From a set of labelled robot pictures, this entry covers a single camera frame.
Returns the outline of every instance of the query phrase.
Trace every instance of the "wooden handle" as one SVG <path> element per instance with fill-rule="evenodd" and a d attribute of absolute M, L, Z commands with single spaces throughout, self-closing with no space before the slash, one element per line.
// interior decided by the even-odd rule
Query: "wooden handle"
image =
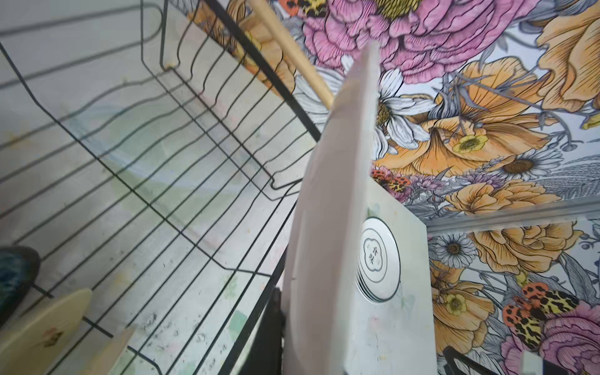
<path fill-rule="evenodd" d="M 310 63 L 304 52 L 296 44 L 289 31 L 281 24 L 275 12 L 265 0 L 250 0 L 252 11 L 260 17 L 264 26 L 269 30 L 273 38 L 281 46 L 283 52 L 296 65 L 304 79 L 313 88 L 325 107 L 331 110 L 334 95 L 314 66 Z"/>

